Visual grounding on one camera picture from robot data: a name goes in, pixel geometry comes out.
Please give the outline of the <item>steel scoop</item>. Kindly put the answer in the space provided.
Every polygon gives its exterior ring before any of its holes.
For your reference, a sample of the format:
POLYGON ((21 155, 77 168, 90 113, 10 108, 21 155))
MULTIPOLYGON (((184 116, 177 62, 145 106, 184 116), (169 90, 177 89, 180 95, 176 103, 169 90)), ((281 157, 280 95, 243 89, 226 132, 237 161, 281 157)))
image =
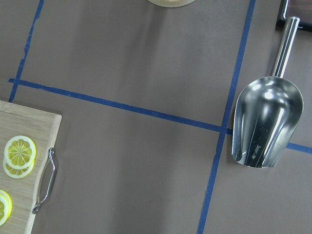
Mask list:
POLYGON ((283 77, 299 23, 299 17, 287 18, 270 76, 251 82, 237 99, 232 156, 241 165, 274 167, 299 123, 302 94, 283 77))

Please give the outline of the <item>lemon slice lower stack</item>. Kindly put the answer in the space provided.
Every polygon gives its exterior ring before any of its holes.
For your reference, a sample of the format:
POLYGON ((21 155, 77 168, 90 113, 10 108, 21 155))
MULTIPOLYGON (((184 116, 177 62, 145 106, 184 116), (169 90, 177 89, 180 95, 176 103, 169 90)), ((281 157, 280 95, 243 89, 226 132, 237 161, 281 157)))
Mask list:
POLYGON ((11 178, 13 179, 21 179, 24 178, 26 176, 28 176, 33 167, 34 167, 34 162, 32 162, 32 164, 29 167, 23 168, 23 169, 14 169, 12 167, 10 167, 7 162, 5 161, 5 159, 3 160, 3 169, 4 172, 11 178))

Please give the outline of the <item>lemon slice stack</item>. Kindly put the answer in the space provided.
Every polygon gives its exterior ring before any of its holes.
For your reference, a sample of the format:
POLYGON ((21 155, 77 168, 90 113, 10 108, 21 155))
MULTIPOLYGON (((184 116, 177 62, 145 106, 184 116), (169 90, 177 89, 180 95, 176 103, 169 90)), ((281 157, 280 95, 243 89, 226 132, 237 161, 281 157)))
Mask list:
POLYGON ((33 140, 27 136, 14 136, 4 148, 4 159, 14 169, 29 167, 37 154, 33 140))
POLYGON ((29 167, 23 168, 23 169, 14 169, 12 167, 10 167, 7 162, 5 161, 5 159, 3 160, 3 169, 4 172, 11 178, 13 179, 21 179, 24 178, 26 176, 28 176, 33 167, 34 167, 34 162, 32 162, 32 164, 29 167))

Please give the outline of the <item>single lemon slice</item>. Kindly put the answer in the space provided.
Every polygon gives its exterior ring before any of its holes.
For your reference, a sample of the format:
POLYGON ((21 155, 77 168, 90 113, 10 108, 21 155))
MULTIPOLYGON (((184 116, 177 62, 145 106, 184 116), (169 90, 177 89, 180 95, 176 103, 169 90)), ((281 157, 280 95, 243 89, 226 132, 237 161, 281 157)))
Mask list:
POLYGON ((10 195, 4 191, 0 191, 0 225, 3 225, 9 218, 13 208, 10 195))

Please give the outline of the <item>wooden mug tree stand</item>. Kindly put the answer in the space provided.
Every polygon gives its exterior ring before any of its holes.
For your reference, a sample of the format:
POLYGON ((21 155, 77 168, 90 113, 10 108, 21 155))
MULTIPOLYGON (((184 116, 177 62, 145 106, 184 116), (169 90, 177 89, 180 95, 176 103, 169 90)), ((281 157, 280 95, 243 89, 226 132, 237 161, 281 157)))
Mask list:
POLYGON ((166 8, 177 8, 189 5, 195 0, 149 0, 152 4, 166 8))

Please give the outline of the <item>bamboo cutting board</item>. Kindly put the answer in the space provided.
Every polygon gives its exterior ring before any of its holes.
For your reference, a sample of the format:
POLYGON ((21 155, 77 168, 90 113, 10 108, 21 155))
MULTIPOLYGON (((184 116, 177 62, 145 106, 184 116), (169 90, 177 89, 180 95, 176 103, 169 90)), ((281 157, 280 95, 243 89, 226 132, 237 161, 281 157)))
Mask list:
POLYGON ((49 199, 62 116, 0 103, 0 232, 29 234, 49 199))

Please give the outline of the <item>lemon slice upper stack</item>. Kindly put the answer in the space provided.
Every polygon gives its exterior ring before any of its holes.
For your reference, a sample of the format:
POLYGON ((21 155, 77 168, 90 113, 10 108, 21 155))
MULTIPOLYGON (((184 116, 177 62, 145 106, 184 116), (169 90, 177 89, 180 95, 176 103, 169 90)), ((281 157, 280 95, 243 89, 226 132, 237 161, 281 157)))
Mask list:
POLYGON ((4 148, 4 159, 14 169, 29 167, 37 154, 33 140, 27 136, 14 136, 4 148))

